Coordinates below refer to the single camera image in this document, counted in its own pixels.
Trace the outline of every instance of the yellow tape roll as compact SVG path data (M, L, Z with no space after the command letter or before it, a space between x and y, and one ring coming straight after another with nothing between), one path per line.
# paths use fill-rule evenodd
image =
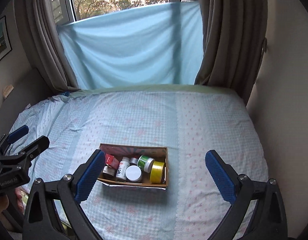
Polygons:
M154 162L150 175L150 182L153 184L161 184L165 163Z

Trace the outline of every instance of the headboard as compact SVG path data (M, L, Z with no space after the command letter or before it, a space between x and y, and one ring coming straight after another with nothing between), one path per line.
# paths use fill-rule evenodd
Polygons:
M28 104L33 106L51 96L53 92L38 70L33 68L15 86L0 108L0 137L9 133L19 113L24 111Z

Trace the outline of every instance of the green mattress edge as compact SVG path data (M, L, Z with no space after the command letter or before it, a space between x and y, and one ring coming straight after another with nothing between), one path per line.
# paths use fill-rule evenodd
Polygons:
M115 87L115 88L100 88L95 90L79 90L70 94L70 97L81 97L87 95L97 95L108 92L121 92L121 91L152 91L152 92L197 92L206 94L235 94L236 92L228 88L208 87L202 85L176 85L176 84L159 84L159 85L139 85L130 87Z

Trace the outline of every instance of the white lid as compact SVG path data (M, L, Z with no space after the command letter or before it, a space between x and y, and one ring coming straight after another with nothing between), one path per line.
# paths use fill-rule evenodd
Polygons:
M130 159L129 158L127 158L127 157L123 157L123 159L122 159L122 161L126 161L126 162L130 162Z
M115 175L115 169L108 167L108 166L105 166L104 169L103 169L103 173L114 176Z
M152 170L152 167L153 167L153 163L154 163L154 159L153 158L149 158L145 165L144 165L144 171L147 172L147 173L150 173L151 170Z
M134 164L134 165L137 165L137 162L138 162L138 159L137 158L130 158L130 164Z
M142 179L142 171L139 167L133 165L126 169L125 176L131 182L140 182Z

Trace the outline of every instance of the small red packet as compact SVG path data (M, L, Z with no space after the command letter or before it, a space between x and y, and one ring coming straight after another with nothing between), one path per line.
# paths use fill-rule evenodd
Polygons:
M113 155L105 154L105 163L115 170L118 169L119 161Z

